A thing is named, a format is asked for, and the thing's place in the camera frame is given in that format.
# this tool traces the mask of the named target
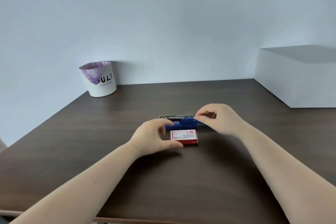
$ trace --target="white trash bin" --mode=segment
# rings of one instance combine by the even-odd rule
[[[110,61],[87,63],[79,69],[92,97],[107,96],[117,90]]]

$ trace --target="blue stapler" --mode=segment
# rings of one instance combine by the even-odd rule
[[[161,115],[160,119],[168,119],[174,126],[166,125],[166,130],[196,129],[197,124],[204,124],[195,119],[195,115]]]

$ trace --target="wooden desk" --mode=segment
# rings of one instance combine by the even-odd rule
[[[0,214],[17,215],[126,143],[142,122],[227,103],[336,185],[336,109],[290,109],[253,79],[86,92],[0,154]],[[199,145],[138,159],[98,214],[106,222],[288,223],[244,146],[211,129]]]

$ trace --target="hand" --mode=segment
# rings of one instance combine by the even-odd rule
[[[167,119],[154,119],[143,123],[133,134],[128,142],[132,145],[139,156],[156,153],[169,148],[183,148],[183,144],[174,140],[162,140],[161,136],[166,133],[165,124],[174,125]]]
[[[208,125],[218,133],[236,137],[238,137],[239,131],[246,124],[231,107],[225,104],[205,105],[196,113],[195,119]]]

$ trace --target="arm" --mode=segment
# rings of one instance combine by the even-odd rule
[[[207,117],[208,113],[216,113],[216,118]],[[290,223],[336,222],[336,187],[242,120],[232,108],[209,104],[195,118],[245,145]]]
[[[181,148],[177,141],[163,141],[166,119],[142,124],[131,140],[112,151],[30,209],[16,218],[13,224],[85,224],[90,223],[104,205],[128,167],[140,156],[168,148]]]

